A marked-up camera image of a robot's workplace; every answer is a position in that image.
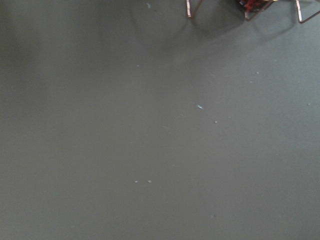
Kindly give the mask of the dark drink bottle lower left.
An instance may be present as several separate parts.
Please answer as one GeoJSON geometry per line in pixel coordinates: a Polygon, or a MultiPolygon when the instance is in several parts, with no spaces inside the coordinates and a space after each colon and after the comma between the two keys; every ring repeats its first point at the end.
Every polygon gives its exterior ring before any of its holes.
{"type": "Polygon", "coordinates": [[[261,10],[268,0],[237,0],[236,1],[246,12],[257,12],[261,10]]]}

